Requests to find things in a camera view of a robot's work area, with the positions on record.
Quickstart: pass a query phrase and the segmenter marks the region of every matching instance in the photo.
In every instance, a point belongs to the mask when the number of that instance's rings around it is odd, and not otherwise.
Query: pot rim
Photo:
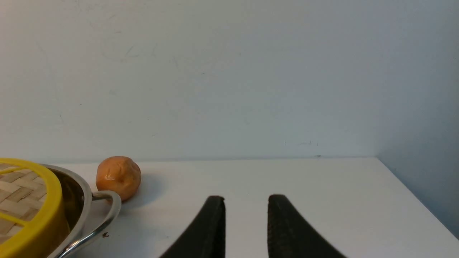
[[[70,171],[68,169],[61,168],[58,166],[47,165],[47,164],[42,164],[42,166],[45,166],[48,169],[62,172],[68,175],[69,177],[71,177],[81,187],[81,189],[83,190],[83,195],[84,195],[83,210],[81,211],[81,214],[80,214],[80,217],[77,223],[70,231],[70,234],[68,234],[68,236],[64,239],[64,241],[62,241],[62,243],[48,256],[48,258],[54,258],[54,257],[57,257],[65,248],[67,248],[69,244],[75,241],[81,234],[81,231],[83,230],[83,227],[84,227],[84,223],[86,222],[86,219],[89,216],[89,212],[91,209],[92,190],[89,184],[80,175],[76,174],[73,171]]]

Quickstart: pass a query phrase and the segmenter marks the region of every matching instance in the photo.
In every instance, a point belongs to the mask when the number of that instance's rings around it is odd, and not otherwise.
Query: metal pot handle
[[[106,199],[110,199],[112,201],[112,207],[110,208],[110,211],[108,212],[102,224],[100,224],[92,232],[69,244],[58,256],[56,256],[56,258],[67,257],[80,250],[81,248],[91,244],[97,239],[97,237],[101,236],[102,232],[112,223],[114,219],[116,219],[119,211],[121,210],[121,198],[119,195],[113,191],[99,191],[92,193],[93,201]]]

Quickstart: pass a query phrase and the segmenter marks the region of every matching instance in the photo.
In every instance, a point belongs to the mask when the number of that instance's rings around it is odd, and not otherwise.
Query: woven bamboo
[[[35,172],[0,163],[0,213],[30,221],[45,198],[45,183]],[[13,220],[0,218],[0,245],[22,229],[22,225]]]

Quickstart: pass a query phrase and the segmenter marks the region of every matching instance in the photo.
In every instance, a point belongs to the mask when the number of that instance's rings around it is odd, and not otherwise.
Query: white tabletop
[[[157,258],[209,195],[225,197],[226,257],[267,258],[268,197],[285,194],[349,258],[458,257],[458,240],[376,158],[138,163],[137,195],[77,257]],[[58,164],[95,187],[98,164]],[[109,208],[94,202],[85,231]]]

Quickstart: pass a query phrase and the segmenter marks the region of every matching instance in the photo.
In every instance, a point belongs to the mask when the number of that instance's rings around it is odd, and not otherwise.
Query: white wall
[[[4,0],[0,156],[379,155],[459,236],[458,13],[457,0]]]

